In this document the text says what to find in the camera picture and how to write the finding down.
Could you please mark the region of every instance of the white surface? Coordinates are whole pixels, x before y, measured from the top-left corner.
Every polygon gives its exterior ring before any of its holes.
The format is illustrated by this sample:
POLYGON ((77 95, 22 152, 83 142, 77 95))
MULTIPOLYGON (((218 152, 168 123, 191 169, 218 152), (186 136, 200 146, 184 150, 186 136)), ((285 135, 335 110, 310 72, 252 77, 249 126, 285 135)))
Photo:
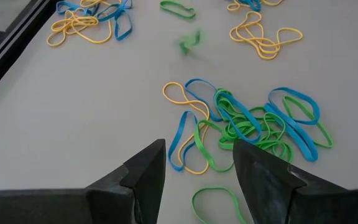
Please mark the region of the white surface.
MULTIPOLYGON (((196 8, 194 22, 160 11, 158 1, 135 1, 133 33, 103 45, 70 36, 63 46, 50 48, 45 39, 58 16, 49 19, 0 81, 0 189, 85 187, 157 138, 169 146, 188 107, 165 100, 162 86, 193 77, 231 90, 248 107, 262 105, 269 90, 281 85, 311 95, 336 146, 320 150, 315 163, 296 150, 294 165, 358 188, 358 1, 284 0, 278 7, 263 6, 268 37, 283 26, 305 35, 269 62, 251 46, 229 38, 247 9, 227 12, 223 0, 183 3, 196 8), (183 57, 174 41, 197 28, 205 39, 194 57, 183 57)), ((201 87, 197 91, 210 98, 213 94, 201 87)), ((169 93, 181 97, 174 89, 169 93)), ((189 124, 185 136, 192 130, 189 124)), ((217 136, 211 131, 206 146, 225 165, 231 155, 218 150, 217 136)), ((196 149, 189 152, 188 163, 204 166, 196 149)), ((202 186, 217 184, 236 191, 244 217, 252 223, 234 169, 195 176, 168 165, 158 222, 199 223, 191 196, 202 186)), ((212 223, 238 223, 224 193, 200 195, 197 205, 212 223)))

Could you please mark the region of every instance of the white table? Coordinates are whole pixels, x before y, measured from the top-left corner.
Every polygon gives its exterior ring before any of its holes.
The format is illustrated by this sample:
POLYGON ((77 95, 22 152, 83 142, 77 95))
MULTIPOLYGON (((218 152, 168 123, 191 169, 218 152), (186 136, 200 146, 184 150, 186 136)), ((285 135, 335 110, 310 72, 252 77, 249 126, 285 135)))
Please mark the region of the white table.
MULTIPOLYGON (((231 90, 248 107, 264 104, 276 86, 311 95, 336 145, 319 150, 315 163, 295 150, 294 165, 345 188, 358 188, 358 1, 263 5, 267 37, 273 39, 283 26, 305 35, 272 61, 229 38, 248 9, 231 13, 228 3, 183 0, 197 10, 196 20, 189 23, 161 11, 158 1, 135 1, 130 11, 134 31, 125 40, 94 45, 72 36, 55 49, 45 43, 50 25, 59 19, 53 15, 0 81, 0 189, 85 187, 157 138, 165 138, 168 147, 189 107, 171 104, 161 89, 166 82, 193 77, 231 90), (174 42, 197 28, 204 39, 194 57, 184 57, 174 42)), ((100 39, 107 34, 106 23, 102 26, 93 34, 100 39)), ((210 89, 199 85, 196 91, 212 99, 210 89)), ((179 91, 168 92, 181 99, 179 91)), ((189 124, 185 136, 192 130, 189 124)), ((225 165, 231 153, 218 150, 218 136, 210 131, 206 147, 225 165)), ((188 163, 195 169, 204 166, 196 149, 188 153, 188 163)), ((167 164, 166 175, 158 223, 199 223, 190 201, 205 185, 234 189, 252 223, 234 169, 195 176, 167 164)), ((196 204, 211 223, 238 223, 223 192, 200 195, 196 204)))

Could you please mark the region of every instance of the pile of rubber bands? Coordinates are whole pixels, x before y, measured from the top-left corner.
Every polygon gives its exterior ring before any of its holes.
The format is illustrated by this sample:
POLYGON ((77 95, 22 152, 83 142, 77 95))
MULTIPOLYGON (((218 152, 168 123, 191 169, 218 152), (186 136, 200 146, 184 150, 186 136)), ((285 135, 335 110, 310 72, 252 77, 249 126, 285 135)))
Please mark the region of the pile of rubber bands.
POLYGON ((318 159, 318 151, 316 146, 325 148, 333 147, 333 140, 325 127, 319 122, 320 112, 317 103, 308 95, 299 91, 292 90, 288 87, 279 87, 273 89, 268 94, 268 102, 263 106, 256 106, 248 109, 236 97, 229 91, 223 88, 216 88, 211 83, 200 79, 194 78, 188 80, 184 87, 177 82, 169 82, 164 85, 162 93, 166 99, 172 103, 179 105, 190 105, 196 111, 199 111, 204 119, 198 120, 194 112, 186 110, 179 121, 178 129, 173 138, 173 141, 168 149, 168 161, 172 167, 181 171, 185 169, 192 174, 204 174, 208 167, 211 167, 216 172, 228 171, 233 163, 230 163, 226 167, 217 167, 215 161, 209 151, 204 146, 204 137, 209 127, 219 131, 221 137, 218 140, 218 146, 222 150, 233 149, 233 142, 235 139, 243 139, 247 142, 255 144, 262 150, 271 152, 277 157, 291 162, 293 159, 293 149, 289 142, 284 140, 285 133, 289 138, 297 145, 303 154, 303 157, 308 161, 315 161, 318 159), (199 97, 193 91, 190 90, 190 85, 194 85, 196 82, 209 85, 214 90, 214 106, 218 111, 218 114, 214 114, 211 105, 206 100, 199 97), (184 101, 177 101, 167 96, 166 89, 169 86, 176 85, 180 88, 184 101), (284 91, 288 95, 285 95, 282 99, 285 112, 281 111, 278 106, 273 102, 273 95, 277 91, 284 91), (195 100, 189 100, 186 93, 190 94, 195 100), (312 110, 303 103, 303 101, 310 104, 312 110), (299 107, 299 109, 309 117, 309 120, 296 119, 293 116, 293 112, 289 107, 289 103, 299 107), (254 116, 255 112, 263 112, 263 116, 254 116), (179 140, 183 133, 184 125, 187 115, 192 115, 193 122, 195 124, 194 134, 192 134, 185 142, 182 143, 177 151, 177 157, 180 165, 176 165, 172 162, 172 154, 178 146, 179 140), (225 122, 225 127, 221 128, 217 125, 218 122, 225 122), (301 127, 301 124, 317 126, 321 130, 322 134, 327 140, 327 143, 321 143, 313 140, 310 135, 301 127), (205 168, 201 171, 195 171, 190 169, 186 165, 186 153, 196 146, 200 153, 206 159, 205 168))
MULTIPOLYGON (((249 7, 253 11, 249 11, 246 14, 246 18, 237 26, 233 27, 230 30, 230 38, 235 42, 246 42, 252 45, 260 58, 264 60, 271 60, 274 59, 278 51, 280 51, 281 46, 285 44, 289 44, 292 42, 299 41, 303 38, 303 34, 300 30, 292 28, 292 27, 282 27, 277 31, 276 38, 277 41, 268 39, 264 36, 264 27, 261 25, 262 15, 259 13, 261 10, 261 5, 259 0, 233 0, 234 3, 229 4, 227 6, 228 11, 236 11, 241 7, 249 7), (249 21, 250 15, 256 15, 257 19, 254 21, 249 21), (260 29, 260 36, 256 37, 251 31, 250 28, 252 26, 257 26, 260 29), (249 37, 244 37, 240 31, 245 30, 249 37), (280 33, 283 31, 294 32, 298 34, 297 38, 281 41, 280 40, 280 33)), ((283 0, 279 0, 278 2, 268 2, 267 0, 262 0, 262 2, 268 6, 277 6, 283 0)))
POLYGON ((94 44, 103 44, 112 37, 112 22, 114 19, 114 36, 116 40, 126 38, 132 32, 132 22, 126 9, 132 9, 132 0, 119 0, 118 3, 110 4, 105 0, 81 0, 80 5, 73 4, 66 1, 59 1, 56 4, 56 12, 59 15, 64 15, 64 19, 54 22, 51 26, 52 33, 47 38, 47 44, 51 47, 62 45, 68 35, 77 34, 80 37, 94 44), (103 10, 99 9, 102 5, 107 6, 103 10), (129 28, 122 34, 119 34, 118 19, 126 15, 129 20, 129 28), (108 21, 109 35, 103 40, 91 39, 81 31, 88 27, 97 26, 100 22, 108 21), (62 33, 63 37, 56 43, 51 43, 52 37, 62 33))

